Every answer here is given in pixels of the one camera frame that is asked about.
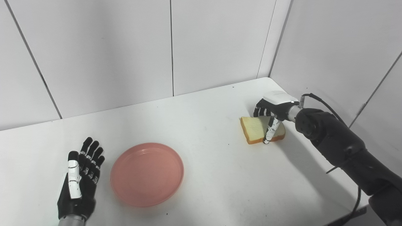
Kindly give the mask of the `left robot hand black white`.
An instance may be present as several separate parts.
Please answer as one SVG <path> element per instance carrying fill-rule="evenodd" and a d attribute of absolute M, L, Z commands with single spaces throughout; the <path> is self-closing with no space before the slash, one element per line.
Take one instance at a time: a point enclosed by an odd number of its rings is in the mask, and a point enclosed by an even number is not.
<path fill-rule="evenodd" d="M 84 226 L 94 212 L 103 151 L 99 141 L 87 137 L 80 151 L 69 152 L 68 172 L 57 201 L 59 225 Z"/>

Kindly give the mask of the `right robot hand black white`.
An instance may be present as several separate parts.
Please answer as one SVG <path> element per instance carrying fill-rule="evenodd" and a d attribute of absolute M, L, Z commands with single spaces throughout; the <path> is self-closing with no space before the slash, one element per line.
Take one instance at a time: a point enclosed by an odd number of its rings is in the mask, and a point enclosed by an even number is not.
<path fill-rule="evenodd" d="M 270 116 L 263 143 L 272 141 L 280 122 L 287 120 L 295 122 L 300 111 L 300 102 L 285 91 L 276 90 L 267 92 L 256 104 L 253 117 Z"/>

